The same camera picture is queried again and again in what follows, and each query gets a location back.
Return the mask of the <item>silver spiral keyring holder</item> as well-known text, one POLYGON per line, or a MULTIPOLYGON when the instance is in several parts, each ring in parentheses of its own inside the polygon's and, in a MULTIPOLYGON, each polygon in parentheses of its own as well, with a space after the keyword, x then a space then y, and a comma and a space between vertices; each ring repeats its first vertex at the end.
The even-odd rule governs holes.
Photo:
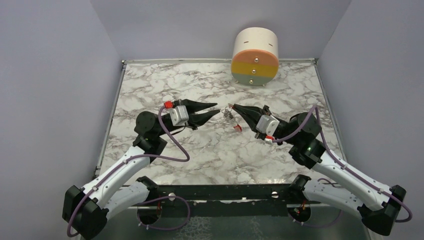
POLYGON ((236 118, 234 117, 232 111, 233 111, 233 105, 230 103, 224 109, 221 110, 226 120, 235 122, 236 118))

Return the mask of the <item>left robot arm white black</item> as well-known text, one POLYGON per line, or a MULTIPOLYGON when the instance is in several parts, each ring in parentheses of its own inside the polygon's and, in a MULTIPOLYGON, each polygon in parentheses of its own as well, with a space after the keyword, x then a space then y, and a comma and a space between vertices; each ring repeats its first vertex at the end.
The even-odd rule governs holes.
POLYGON ((155 203, 157 191, 143 182, 125 189, 121 187, 156 159, 188 162, 191 159, 189 153, 171 131, 197 130, 219 113, 214 106, 215 103, 180 99, 165 102, 158 113, 139 113, 134 127, 137 136, 124 155, 90 182, 82 187, 73 185, 65 192, 62 218, 67 222, 67 236, 80 235, 91 240, 103 230, 109 219, 128 207, 155 203))

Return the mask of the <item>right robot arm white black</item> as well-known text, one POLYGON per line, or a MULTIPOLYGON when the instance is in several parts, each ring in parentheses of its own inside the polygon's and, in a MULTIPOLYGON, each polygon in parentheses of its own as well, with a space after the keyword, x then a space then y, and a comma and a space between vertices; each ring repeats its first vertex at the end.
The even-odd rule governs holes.
POLYGON ((301 166, 321 173, 339 184, 325 187, 308 176, 298 176, 288 190, 289 199, 300 204, 316 201, 350 213, 371 231, 389 236, 406 196, 399 186, 381 183, 356 169, 330 150, 322 131, 317 106, 292 116, 289 121, 274 116, 268 106, 230 106, 255 133, 269 144, 291 145, 289 154, 301 166))

